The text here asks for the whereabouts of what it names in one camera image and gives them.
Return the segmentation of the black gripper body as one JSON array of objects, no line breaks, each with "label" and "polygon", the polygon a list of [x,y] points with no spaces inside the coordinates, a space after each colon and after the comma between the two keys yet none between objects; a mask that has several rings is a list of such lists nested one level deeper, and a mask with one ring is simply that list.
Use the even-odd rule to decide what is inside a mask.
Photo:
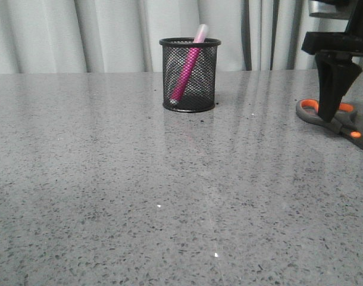
[{"label": "black gripper body", "polygon": [[363,57],[363,0],[309,1],[309,16],[347,20],[343,32],[307,32],[302,50],[310,55],[318,52],[343,52]]}]

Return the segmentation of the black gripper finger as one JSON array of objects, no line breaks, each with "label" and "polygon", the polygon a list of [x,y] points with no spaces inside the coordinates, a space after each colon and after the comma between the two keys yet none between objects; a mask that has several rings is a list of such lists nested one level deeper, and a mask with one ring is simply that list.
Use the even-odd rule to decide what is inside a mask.
[{"label": "black gripper finger", "polygon": [[362,68],[343,52],[318,52],[315,54],[318,69],[320,97],[318,115],[330,122]]}]

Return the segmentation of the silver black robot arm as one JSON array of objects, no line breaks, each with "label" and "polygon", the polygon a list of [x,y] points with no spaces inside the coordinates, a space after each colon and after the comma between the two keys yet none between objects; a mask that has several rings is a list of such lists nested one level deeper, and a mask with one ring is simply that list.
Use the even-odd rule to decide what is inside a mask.
[{"label": "silver black robot arm", "polygon": [[363,57],[363,0],[309,1],[311,17],[347,20],[343,32],[307,32],[302,50],[315,56],[320,98],[318,115],[330,122],[362,68],[352,61]]}]

